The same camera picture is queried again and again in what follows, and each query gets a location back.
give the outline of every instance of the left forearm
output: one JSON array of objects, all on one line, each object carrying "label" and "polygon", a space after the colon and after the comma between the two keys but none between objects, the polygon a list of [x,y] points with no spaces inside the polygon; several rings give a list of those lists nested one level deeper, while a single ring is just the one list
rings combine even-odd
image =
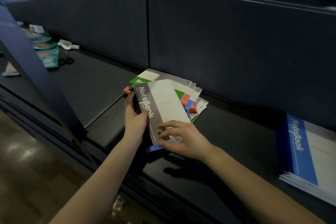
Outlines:
[{"label": "left forearm", "polygon": [[123,138],[50,223],[64,223],[66,220],[73,224],[93,224],[101,221],[111,209],[140,143]]}]

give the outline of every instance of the person's right hand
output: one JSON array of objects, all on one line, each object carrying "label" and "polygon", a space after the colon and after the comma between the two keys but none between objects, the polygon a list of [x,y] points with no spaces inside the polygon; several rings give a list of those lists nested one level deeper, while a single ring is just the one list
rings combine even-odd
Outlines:
[{"label": "person's right hand", "polygon": [[180,136],[183,138],[179,144],[173,144],[167,141],[159,142],[159,145],[163,146],[166,150],[177,154],[204,161],[213,147],[191,123],[171,120],[162,123],[159,125],[159,128],[162,130],[167,128],[160,134],[160,138],[167,136]]}]

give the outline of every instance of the blue strip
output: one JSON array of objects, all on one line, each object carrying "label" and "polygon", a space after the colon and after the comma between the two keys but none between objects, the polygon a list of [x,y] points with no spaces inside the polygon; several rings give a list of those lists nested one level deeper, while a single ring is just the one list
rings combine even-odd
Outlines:
[{"label": "blue strip", "polygon": [[146,152],[157,151],[160,149],[163,149],[163,146],[157,144],[157,145],[147,147]]},{"label": "blue strip", "polygon": [[187,104],[185,105],[185,112],[189,111],[189,109],[191,108],[191,106],[193,105],[193,103],[195,103],[195,101],[192,100],[188,100]]},{"label": "blue strip", "polygon": [[294,174],[318,186],[303,120],[287,114]]}]

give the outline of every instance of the wooden floor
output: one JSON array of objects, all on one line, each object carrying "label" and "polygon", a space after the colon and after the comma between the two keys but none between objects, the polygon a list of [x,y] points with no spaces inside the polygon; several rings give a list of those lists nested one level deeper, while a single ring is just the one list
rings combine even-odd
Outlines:
[{"label": "wooden floor", "polygon": [[[0,111],[0,224],[45,224],[90,174],[36,141]],[[134,202],[103,223],[155,223]]]}]

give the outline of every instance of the person's left hand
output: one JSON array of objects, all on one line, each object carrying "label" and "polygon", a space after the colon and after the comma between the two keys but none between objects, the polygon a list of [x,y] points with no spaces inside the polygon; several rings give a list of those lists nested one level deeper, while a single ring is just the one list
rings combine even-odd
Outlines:
[{"label": "person's left hand", "polygon": [[128,95],[125,101],[125,133],[124,138],[141,143],[142,135],[147,124],[148,112],[137,115],[133,109],[134,92]]}]

